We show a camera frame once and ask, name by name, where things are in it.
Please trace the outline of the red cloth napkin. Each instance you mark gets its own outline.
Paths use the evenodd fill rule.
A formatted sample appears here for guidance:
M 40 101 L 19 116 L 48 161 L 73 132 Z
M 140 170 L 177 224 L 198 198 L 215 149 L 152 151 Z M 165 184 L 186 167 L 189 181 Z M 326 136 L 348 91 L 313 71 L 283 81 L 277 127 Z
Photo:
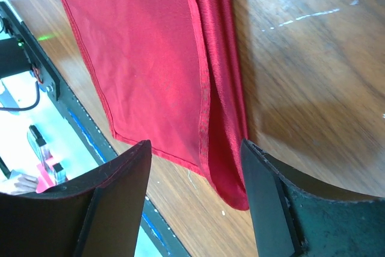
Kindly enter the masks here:
M 247 210 L 231 0 L 61 0 L 112 136 L 205 177 Z

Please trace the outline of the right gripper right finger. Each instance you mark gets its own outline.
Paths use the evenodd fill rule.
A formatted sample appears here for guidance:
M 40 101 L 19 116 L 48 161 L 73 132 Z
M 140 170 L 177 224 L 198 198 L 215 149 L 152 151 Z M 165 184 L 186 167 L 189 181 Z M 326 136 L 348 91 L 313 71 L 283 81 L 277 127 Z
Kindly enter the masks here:
M 384 256 L 384 198 L 320 181 L 246 139 L 241 162 L 259 256 Z

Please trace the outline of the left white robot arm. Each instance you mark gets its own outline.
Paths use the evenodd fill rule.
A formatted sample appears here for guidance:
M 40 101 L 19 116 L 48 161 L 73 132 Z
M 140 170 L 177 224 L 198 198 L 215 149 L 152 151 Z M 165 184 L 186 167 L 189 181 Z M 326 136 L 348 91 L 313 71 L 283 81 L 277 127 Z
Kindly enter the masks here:
M 1 17 L 1 33 L 8 35 L 1 39 L 1 79 L 32 71 L 24 40 L 14 33 L 11 23 L 4 17 Z

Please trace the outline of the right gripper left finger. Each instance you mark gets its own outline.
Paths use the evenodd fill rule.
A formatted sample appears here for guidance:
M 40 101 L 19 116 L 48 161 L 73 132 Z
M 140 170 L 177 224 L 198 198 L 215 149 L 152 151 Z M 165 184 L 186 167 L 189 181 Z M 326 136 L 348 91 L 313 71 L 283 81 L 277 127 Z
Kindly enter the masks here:
M 1 195 L 2 256 L 133 256 L 152 163 L 144 140 L 43 193 Z

